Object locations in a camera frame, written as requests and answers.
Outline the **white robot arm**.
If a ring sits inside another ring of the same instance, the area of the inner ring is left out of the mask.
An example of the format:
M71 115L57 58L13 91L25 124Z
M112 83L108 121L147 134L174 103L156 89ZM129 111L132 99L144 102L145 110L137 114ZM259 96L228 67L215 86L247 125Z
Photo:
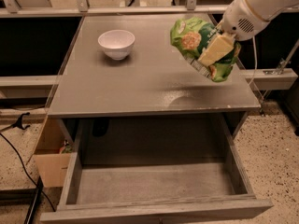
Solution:
M212 38L198 62L209 67L229 54L236 41L253 38L285 8L298 4L299 0L234 0L222 16L222 33Z

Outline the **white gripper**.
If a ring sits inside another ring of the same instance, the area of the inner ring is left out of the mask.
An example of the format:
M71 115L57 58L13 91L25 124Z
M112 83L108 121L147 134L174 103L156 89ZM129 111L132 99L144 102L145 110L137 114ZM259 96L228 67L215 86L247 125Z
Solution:
M247 0L234 0L223 13L221 20L221 29L226 33L213 36L198 62L204 66L212 65L233 50L235 39L252 39L267 25L268 21L254 12Z

